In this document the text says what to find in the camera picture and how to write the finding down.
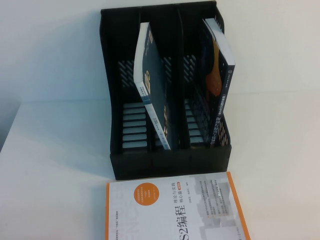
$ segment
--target white surface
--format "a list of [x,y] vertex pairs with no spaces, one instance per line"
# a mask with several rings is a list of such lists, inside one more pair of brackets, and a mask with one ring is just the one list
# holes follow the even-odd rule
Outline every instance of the white surface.
[[217,0],[235,57],[231,93],[320,90],[320,1]]
[[110,104],[24,103],[0,153],[1,240],[102,240]]
[[228,96],[228,170],[252,240],[320,239],[320,91]]
[[[320,237],[320,91],[229,95],[231,171],[252,240]],[[0,153],[1,240],[101,240],[109,103],[24,103]]]

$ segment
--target orange graphic on book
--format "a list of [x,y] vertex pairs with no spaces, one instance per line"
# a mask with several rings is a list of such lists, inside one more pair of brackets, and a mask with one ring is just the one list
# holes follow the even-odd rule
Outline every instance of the orange graphic on book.
[[219,47],[213,39],[214,63],[212,71],[205,76],[206,100],[209,101],[209,92],[214,96],[219,96],[222,90],[222,81],[219,71]]
[[154,204],[159,198],[159,189],[156,185],[145,182],[137,186],[134,190],[135,201],[143,206]]

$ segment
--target white table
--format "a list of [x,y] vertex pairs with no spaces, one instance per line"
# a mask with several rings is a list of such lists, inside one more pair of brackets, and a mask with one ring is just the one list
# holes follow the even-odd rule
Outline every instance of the white table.
[[[251,239],[320,238],[319,106],[320,92],[228,97],[228,170]],[[0,154],[1,240],[104,239],[109,114],[107,101],[21,105]]]

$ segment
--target white wall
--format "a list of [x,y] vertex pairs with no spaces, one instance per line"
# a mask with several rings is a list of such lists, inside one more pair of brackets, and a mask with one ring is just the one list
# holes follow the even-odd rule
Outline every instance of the white wall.
[[[12,104],[107,98],[100,9],[176,2],[185,1],[1,0],[0,96]],[[217,4],[236,58],[232,93],[320,89],[318,1]],[[0,101],[0,119],[10,104]]]

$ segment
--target orange label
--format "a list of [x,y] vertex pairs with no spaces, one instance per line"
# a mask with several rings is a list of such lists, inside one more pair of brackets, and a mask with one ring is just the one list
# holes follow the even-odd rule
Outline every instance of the orange label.
[[159,189],[156,185],[145,182],[140,184],[134,190],[135,201],[143,206],[154,204],[159,198]]

